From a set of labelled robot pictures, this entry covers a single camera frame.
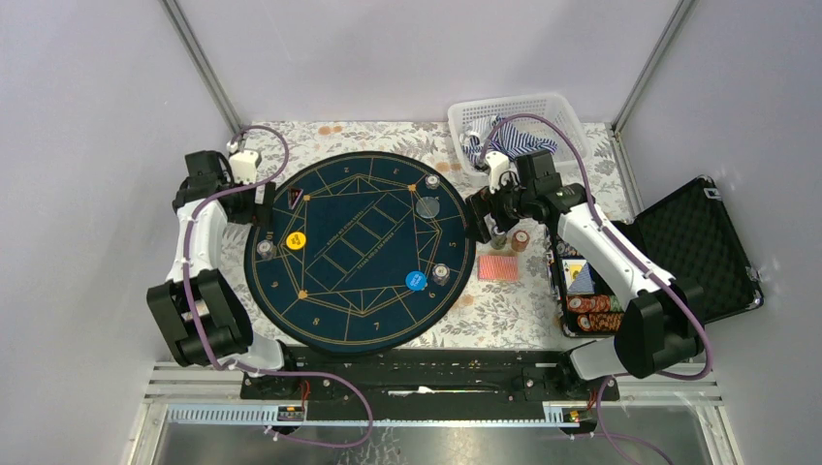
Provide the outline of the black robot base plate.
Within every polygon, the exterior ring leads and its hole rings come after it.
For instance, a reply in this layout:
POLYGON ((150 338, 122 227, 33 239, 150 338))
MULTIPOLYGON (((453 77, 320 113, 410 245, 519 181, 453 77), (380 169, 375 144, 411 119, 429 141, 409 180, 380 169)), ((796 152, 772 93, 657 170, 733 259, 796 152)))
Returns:
POLYGON ((380 421, 543 420, 544 405, 585 408, 601 392, 617 401, 617 384, 572 381, 557 351, 393 349, 372 356, 286 351, 296 376, 244 376, 243 400, 294 401, 319 420, 364 419, 359 390, 380 421))

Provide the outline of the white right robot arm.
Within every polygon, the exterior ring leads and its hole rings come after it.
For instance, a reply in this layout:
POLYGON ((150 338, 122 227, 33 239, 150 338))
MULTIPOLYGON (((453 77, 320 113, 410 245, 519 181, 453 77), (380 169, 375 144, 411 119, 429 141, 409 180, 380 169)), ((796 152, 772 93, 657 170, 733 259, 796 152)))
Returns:
POLYGON ((605 217, 584 183, 563 184, 550 152, 511 161, 492 151, 486 163, 488 186, 465 200, 468 236, 488 243, 493 231, 505 233, 522 219, 543 224, 582 253, 623 310, 614 336, 565 355, 555 374, 561 394, 579 399, 595 379, 618 374, 666 376, 669 367, 707 352, 704 326, 689 307, 701 299, 701 287, 646 257, 605 217))

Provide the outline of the grey chip stack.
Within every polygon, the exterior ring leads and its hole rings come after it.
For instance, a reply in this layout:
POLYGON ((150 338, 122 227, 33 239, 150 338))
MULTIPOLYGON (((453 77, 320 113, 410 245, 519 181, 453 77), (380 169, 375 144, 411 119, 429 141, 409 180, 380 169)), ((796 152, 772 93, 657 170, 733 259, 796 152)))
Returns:
POLYGON ((425 185, 431 192, 436 191, 441 184, 441 178, 438 175, 430 174, 425 178, 425 185))
POLYGON ((275 257, 275 246, 270 240, 262 240, 256 246, 258 259, 268 261, 275 257))
POLYGON ((450 279, 451 270, 444 263, 436 263, 431 270, 431 280, 440 286, 444 286, 450 279))

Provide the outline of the clear triangular card cutter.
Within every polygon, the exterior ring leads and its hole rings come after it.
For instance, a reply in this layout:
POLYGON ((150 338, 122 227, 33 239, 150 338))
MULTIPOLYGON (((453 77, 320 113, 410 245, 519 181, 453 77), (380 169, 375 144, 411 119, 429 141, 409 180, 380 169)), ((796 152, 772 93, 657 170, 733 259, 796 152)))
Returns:
POLYGON ((296 188, 296 187, 290 187, 289 190, 288 190, 288 196, 287 196, 288 208, 290 210, 295 210, 298 207, 298 205, 300 203, 300 199, 302 197, 303 197, 303 189, 296 188))

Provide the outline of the blue small blind button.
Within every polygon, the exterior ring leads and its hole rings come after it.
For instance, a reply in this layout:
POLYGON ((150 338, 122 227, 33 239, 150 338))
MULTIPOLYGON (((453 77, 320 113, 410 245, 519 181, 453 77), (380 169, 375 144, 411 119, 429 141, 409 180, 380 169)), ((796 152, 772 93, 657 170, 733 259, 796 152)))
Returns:
POLYGON ((413 292, 419 292, 427 286, 427 276, 420 270, 409 272, 405 277, 406 287, 413 292))

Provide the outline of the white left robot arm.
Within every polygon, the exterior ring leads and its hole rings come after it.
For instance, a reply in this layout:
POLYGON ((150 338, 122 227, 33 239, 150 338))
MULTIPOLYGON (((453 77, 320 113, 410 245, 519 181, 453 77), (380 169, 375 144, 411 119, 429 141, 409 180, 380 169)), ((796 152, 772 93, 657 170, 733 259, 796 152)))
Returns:
POLYGON ((300 388, 298 368, 282 343, 254 333, 244 305, 221 273, 222 240, 231 224, 270 227, 276 185, 256 192, 235 179, 229 160, 205 150, 185 157, 187 177, 172 202, 179 223, 174 261, 165 281, 146 292, 148 308, 180 366, 225 363, 263 375, 279 398, 300 388))

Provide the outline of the clear dealer button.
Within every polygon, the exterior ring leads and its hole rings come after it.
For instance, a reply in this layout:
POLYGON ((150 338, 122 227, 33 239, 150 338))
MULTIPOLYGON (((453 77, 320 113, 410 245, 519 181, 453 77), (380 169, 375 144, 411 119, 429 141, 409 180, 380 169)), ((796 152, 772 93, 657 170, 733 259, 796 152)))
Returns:
POLYGON ((434 219, 440 213, 439 200, 435 197, 422 197, 416 200, 415 212, 423 219, 434 219))

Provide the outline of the green blue 50 chip stack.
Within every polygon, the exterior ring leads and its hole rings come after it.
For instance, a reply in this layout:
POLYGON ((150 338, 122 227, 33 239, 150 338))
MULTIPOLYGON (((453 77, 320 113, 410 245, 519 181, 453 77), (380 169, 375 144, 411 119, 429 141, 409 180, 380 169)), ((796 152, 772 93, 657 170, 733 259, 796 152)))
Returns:
POLYGON ((507 242, 508 242, 508 237, 507 237, 507 234, 505 232, 495 233, 491 238, 490 246, 494 250, 502 250, 502 249, 505 248, 507 242))

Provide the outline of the red 5 chip stack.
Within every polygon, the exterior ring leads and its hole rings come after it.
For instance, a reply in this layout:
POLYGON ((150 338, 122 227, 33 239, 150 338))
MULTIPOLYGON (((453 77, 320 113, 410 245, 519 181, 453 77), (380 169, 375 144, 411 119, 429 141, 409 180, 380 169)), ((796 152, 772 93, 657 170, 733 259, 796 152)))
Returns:
POLYGON ((524 230, 516 230, 511 236, 511 249, 517 253, 526 250, 530 241, 530 235, 524 230))

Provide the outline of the yellow big blind button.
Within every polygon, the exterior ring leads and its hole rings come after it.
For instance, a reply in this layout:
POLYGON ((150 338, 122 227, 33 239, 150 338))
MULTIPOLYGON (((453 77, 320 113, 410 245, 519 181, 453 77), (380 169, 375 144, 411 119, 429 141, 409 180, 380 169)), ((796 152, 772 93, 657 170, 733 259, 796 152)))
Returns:
POLYGON ((298 251, 303 249, 306 243, 307 237, 304 232, 300 231, 288 233, 284 240, 285 246, 292 251, 298 251))

